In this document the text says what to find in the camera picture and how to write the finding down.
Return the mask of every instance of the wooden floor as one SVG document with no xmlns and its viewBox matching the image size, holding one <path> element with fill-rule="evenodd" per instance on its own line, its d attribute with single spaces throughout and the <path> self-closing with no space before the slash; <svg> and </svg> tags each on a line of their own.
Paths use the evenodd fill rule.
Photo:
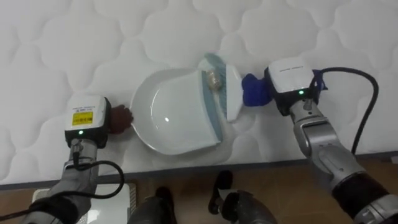
<svg viewBox="0 0 398 224">
<path fill-rule="evenodd" d="M 378 161 L 362 165 L 391 193 L 398 194 L 398 167 Z M 211 189 L 217 173 L 192 174 L 163 179 L 137 181 L 138 202 L 154 194 L 157 187 L 168 187 L 175 200 L 180 224 L 228 223 L 207 212 Z M 314 182 L 308 166 L 291 166 L 265 170 L 234 172 L 234 188 L 248 191 L 277 217 L 281 224 L 344 224 L 352 223 L 337 203 Z M 34 190 L 0 192 L 0 214 L 26 209 Z M 3 223 L 18 223 L 9 220 Z"/>
</svg>

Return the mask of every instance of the black shoe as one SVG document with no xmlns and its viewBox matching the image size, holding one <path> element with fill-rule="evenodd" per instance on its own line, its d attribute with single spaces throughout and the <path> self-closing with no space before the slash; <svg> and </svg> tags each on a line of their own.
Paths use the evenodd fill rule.
<svg viewBox="0 0 398 224">
<path fill-rule="evenodd" d="M 159 187 L 156 190 L 155 196 L 162 199 L 160 204 L 165 211 L 165 223 L 177 224 L 177 219 L 174 213 L 174 201 L 171 191 L 167 187 Z"/>
<path fill-rule="evenodd" d="M 232 182 L 233 182 L 233 174 L 231 171 L 225 170 L 221 171 L 216 179 L 216 182 L 214 183 L 213 186 L 213 195 L 210 198 L 208 210 L 211 214 L 217 215 L 219 212 L 219 206 L 215 203 L 216 199 L 220 197 L 220 193 L 218 192 L 218 189 L 220 190 L 228 190 L 231 189 L 232 187 Z"/>
</svg>

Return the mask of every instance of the silver robot arm segment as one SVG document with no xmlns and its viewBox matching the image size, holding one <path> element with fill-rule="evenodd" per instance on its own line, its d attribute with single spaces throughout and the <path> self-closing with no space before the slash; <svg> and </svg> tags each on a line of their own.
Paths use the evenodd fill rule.
<svg viewBox="0 0 398 224">
<path fill-rule="evenodd" d="M 312 100 L 296 102 L 290 108 L 290 116 L 298 145 L 327 191 L 331 192 L 347 177 L 365 172 Z"/>
<path fill-rule="evenodd" d="M 47 193 L 51 197 L 60 192 L 86 192 L 95 193 L 97 188 L 96 178 L 98 176 L 98 166 L 87 170 L 78 171 L 73 166 L 73 153 L 80 152 L 79 166 L 92 164 L 96 161 L 97 145 L 90 140 L 72 141 L 69 161 L 65 163 L 62 178 L 59 183 L 52 187 Z M 34 202 L 31 207 L 43 201 Z M 60 196 L 45 201 L 46 206 L 39 211 L 31 212 L 25 216 L 22 224 L 32 223 L 76 223 L 91 207 L 91 199 L 76 195 Z"/>
<path fill-rule="evenodd" d="M 389 194 L 357 163 L 312 100 L 296 102 L 290 116 L 298 145 L 315 169 L 320 185 L 354 223 L 398 223 L 398 197 Z"/>
</svg>

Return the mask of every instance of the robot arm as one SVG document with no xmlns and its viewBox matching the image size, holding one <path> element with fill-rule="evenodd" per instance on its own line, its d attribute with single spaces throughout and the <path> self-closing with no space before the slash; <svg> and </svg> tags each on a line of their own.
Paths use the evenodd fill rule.
<svg viewBox="0 0 398 224">
<path fill-rule="evenodd" d="M 340 143 L 328 119 L 312 100 L 300 100 L 290 109 L 294 134 L 320 185 L 332 194 L 355 223 L 395 223 L 398 197 L 361 167 Z"/>
<path fill-rule="evenodd" d="M 64 165 L 61 181 L 52 187 L 43 200 L 34 202 L 30 207 L 40 207 L 36 212 L 25 216 L 22 224 L 51 223 L 67 224 L 76 223 L 91 207 L 91 199 L 76 195 L 52 197 L 60 192 L 95 193 L 98 176 L 98 166 L 87 170 L 78 171 L 73 165 L 73 153 L 80 151 L 79 165 L 84 166 L 96 161 L 97 145 L 95 142 L 84 139 L 72 141 L 69 161 Z"/>
<path fill-rule="evenodd" d="M 22 223 L 76 223 L 91 207 L 91 198 L 106 199 L 123 187 L 124 177 L 119 166 L 110 161 L 96 161 L 97 150 L 106 146 L 108 133 L 122 133 L 130 127 L 131 112 L 122 107 L 111 109 L 102 96 L 72 98 L 67 107 L 65 138 L 70 148 L 60 182 L 47 197 L 30 206 Z M 121 184 L 109 195 L 94 195 L 98 165 L 115 167 L 121 174 Z"/>
<path fill-rule="evenodd" d="M 338 139 L 317 107 L 319 92 L 309 88 L 313 72 L 300 58 L 270 64 L 268 89 L 278 110 L 294 123 L 294 134 L 320 185 L 355 223 L 398 222 L 398 197 L 370 177 Z"/>
</svg>

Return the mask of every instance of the white quilted mattress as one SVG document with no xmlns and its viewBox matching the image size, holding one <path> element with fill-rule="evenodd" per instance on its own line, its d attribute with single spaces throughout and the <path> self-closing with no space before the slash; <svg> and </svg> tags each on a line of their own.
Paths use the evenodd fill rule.
<svg viewBox="0 0 398 224">
<path fill-rule="evenodd" d="M 95 93 L 129 105 L 151 73 L 196 68 L 214 52 L 261 77 L 279 58 L 313 68 L 346 66 L 381 87 L 359 154 L 398 146 L 396 0 L 2 0 L 0 1 L 0 184 L 59 179 L 69 148 L 68 99 Z M 320 108 L 351 147 L 372 88 L 356 75 L 325 75 Z M 114 136 L 99 159 L 126 173 L 302 159 L 290 118 L 275 104 L 244 108 L 212 150 L 163 156 L 133 130 Z M 102 174 L 112 172 L 101 168 Z"/>
</svg>

